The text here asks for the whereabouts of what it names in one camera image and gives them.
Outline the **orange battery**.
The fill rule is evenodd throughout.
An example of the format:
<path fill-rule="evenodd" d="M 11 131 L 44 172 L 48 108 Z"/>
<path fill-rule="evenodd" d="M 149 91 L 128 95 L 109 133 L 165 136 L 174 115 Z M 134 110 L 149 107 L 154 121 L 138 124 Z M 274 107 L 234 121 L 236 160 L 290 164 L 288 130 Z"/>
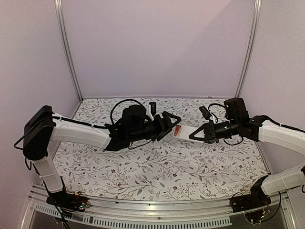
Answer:
<path fill-rule="evenodd" d="M 180 125 L 177 125 L 175 127 L 175 131 L 174 131 L 174 136 L 178 136 L 179 132 L 180 132 L 180 129 L 181 129 L 181 126 Z"/>

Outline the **white remote control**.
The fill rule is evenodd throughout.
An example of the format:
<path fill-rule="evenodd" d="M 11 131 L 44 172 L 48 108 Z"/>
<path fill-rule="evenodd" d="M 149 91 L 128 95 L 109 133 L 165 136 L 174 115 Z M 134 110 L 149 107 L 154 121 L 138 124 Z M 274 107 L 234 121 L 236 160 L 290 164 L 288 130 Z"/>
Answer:
<path fill-rule="evenodd" d="M 180 129 L 178 136 L 174 136 L 174 133 L 173 133 L 173 137 L 181 138 L 181 139 L 182 138 L 189 139 L 189 135 L 198 129 L 197 127 L 192 127 L 192 126 L 186 126 L 186 125 L 180 125 L 180 126 L 181 126 L 181 129 Z"/>

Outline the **white battery cover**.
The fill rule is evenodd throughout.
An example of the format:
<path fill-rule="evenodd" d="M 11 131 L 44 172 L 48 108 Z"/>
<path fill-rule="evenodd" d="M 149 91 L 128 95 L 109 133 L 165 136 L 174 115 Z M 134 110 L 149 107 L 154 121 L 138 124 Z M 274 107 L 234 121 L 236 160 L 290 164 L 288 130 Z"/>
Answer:
<path fill-rule="evenodd" d="M 153 143 L 153 148 L 155 149 L 161 149 L 162 148 L 162 142 L 161 141 L 155 141 Z"/>

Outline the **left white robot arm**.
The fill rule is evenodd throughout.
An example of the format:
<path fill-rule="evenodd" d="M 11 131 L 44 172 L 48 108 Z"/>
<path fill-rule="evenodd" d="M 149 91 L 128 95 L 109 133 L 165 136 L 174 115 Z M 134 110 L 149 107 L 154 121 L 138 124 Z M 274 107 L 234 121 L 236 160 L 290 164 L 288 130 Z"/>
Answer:
<path fill-rule="evenodd" d="M 67 207 L 71 197 L 66 193 L 64 182 L 48 155 L 48 146 L 53 142 L 72 142 L 119 151 L 141 140 L 160 141 L 181 121 L 167 111 L 156 114 L 153 103 L 148 108 L 134 104 L 123 109 L 118 121 L 95 125 L 73 120 L 53 112 L 52 107 L 43 106 L 25 125 L 23 136 L 14 143 L 14 148 L 23 152 L 31 161 L 52 199 L 60 207 Z"/>

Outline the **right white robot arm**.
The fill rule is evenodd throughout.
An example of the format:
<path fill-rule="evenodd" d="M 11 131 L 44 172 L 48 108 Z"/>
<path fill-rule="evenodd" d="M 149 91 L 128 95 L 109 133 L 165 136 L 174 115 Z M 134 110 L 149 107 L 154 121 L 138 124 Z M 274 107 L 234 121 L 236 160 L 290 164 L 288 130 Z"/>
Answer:
<path fill-rule="evenodd" d="M 281 146 L 299 154 L 305 153 L 304 130 L 278 123 L 266 115 L 250 117 L 242 98 L 224 101 L 226 121 L 214 123 L 212 120 L 189 134 L 189 139 L 204 143 L 216 143 L 220 139 L 234 135 L 255 142 Z M 288 190 L 304 185 L 305 164 L 287 169 L 281 173 L 266 177 L 259 183 L 260 190 L 255 190 L 246 198 L 250 208 L 258 207 L 268 196 L 281 190 Z"/>

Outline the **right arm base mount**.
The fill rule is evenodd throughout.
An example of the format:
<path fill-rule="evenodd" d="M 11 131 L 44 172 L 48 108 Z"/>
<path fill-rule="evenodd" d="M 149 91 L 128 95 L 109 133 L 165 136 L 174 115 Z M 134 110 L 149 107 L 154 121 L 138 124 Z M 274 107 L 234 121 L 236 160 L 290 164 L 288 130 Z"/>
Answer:
<path fill-rule="evenodd" d="M 234 213 L 260 208 L 271 204 L 269 196 L 265 195 L 261 189 L 251 190 L 249 194 L 235 193 L 229 200 Z"/>

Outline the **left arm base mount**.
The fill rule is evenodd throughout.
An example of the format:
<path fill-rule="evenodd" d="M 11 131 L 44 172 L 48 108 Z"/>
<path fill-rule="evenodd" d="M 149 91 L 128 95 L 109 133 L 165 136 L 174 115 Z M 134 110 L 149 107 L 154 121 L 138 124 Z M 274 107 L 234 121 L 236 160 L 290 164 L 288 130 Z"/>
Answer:
<path fill-rule="evenodd" d="M 87 197 L 69 194 L 65 190 L 48 193 L 46 202 L 67 211 L 84 211 L 91 206 Z"/>

